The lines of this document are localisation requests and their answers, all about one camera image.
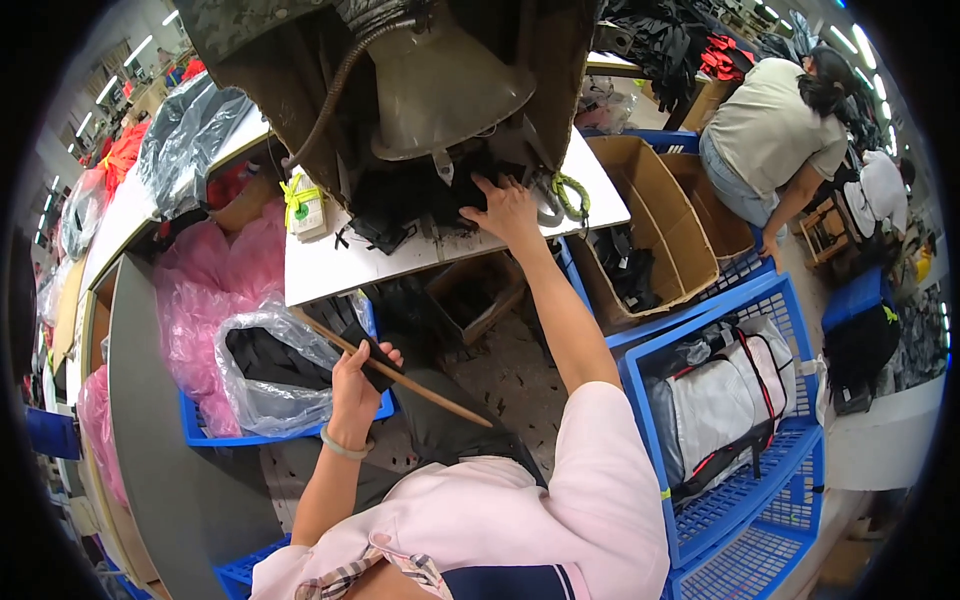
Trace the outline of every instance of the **gray t-shirt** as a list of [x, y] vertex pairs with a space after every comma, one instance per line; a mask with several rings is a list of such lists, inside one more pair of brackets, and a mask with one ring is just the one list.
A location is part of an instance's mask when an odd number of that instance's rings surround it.
[[805, 162], [833, 181], [847, 151], [847, 129], [804, 104], [784, 59], [761, 60], [706, 127], [720, 157], [761, 197], [785, 185]]

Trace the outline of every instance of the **hand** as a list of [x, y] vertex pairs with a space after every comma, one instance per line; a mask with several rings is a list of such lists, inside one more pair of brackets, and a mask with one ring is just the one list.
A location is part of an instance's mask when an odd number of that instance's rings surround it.
[[780, 245], [777, 243], [777, 232], [770, 232], [767, 231], [767, 228], [764, 228], [762, 240], [763, 247], [760, 248], [760, 258], [773, 256], [774, 266], [777, 268], [777, 275], [783, 273], [783, 267], [780, 264]]
[[[398, 367], [403, 366], [400, 350], [390, 342], [380, 349]], [[352, 356], [344, 352], [333, 366], [333, 416], [326, 432], [330, 438], [347, 450], [363, 450], [376, 411], [380, 409], [380, 394], [361, 368], [370, 358], [370, 344], [366, 340]]]
[[546, 246], [537, 225], [537, 203], [530, 197], [530, 190], [512, 176], [500, 175], [499, 187], [476, 173], [471, 177], [487, 196], [487, 212], [465, 206], [460, 209], [461, 215], [503, 240], [514, 255], [526, 253], [537, 244]]

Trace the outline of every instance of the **gray work table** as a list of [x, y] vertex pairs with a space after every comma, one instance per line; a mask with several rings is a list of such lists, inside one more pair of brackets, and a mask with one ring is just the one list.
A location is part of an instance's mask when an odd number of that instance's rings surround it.
[[129, 254], [109, 335], [113, 435], [140, 537], [173, 600], [226, 599], [212, 567], [283, 537], [259, 448], [186, 445], [177, 385], [160, 355], [151, 267]]

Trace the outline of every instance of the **wooden stick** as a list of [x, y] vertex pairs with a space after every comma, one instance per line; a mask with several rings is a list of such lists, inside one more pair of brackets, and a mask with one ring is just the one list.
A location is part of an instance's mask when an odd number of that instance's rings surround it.
[[[311, 319], [309, 316], [307, 316], [306, 313], [303, 312], [302, 309], [293, 307], [290, 309], [290, 312], [292, 312], [298, 319], [300, 319], [304, 323], [310, 325], [310, 327], [314, 331], [316, 331], [317, 333], [321, 334], [329, 341], [339, 346], [340, 349], [343, 350], [344, 352], [349, 352], [350, 354], [355, 354], [357, 352], [357, 348], [353, 344], [351, 344], [350, 342], [343, 339], [333, 331], [330, 331], [323, 325]], [[430, 400], [434, 404], [439, 404], [440, 406], [443, 406], [443, 408], [450, 411], [454, 415], [459, 415], [460, 417], [463, 417], [466, 420], [473, 421], [478, 425], [483, 425], [484, 427], [493, 427], [492, 423], [490, 423], [488, 420], [484, 419], [483, 417], [480, 417], [476, 413], [467, 410], [463, 406], [457, 404], [456, 402], [452, 402], [446, 399], [445, 397], [437, 394], [432, 390], [428, 390], [424, 388], [423, 386], [421, 386], [421, 384], [417, 383], [410, 377], [404, 375], [401, 372], [397, 372], [391, 369], [390, 367], [384, 365], [380, 361], [375, 360], [372, 356], [367, 359], [367, 364], [373, 367], [374, 369], [378, 370], [379, 372], [387, 375], [388, 377], [393, 379], [396, 383], [402, 385], [403, 387], [410, 390], [411, 392], [416, 392], [417, 394], [420, 394], [421, 396]]]

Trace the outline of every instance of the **ponytail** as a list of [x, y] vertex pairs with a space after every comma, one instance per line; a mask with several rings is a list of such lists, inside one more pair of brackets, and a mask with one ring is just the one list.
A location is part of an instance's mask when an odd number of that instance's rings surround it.
[[797, 76], [797, 88], [804, 104], [821, 117], [843, 112], [847, 96], [856, 80], [846, 59], [829, 46], [816, 46], [810, 51], [816, 75]]

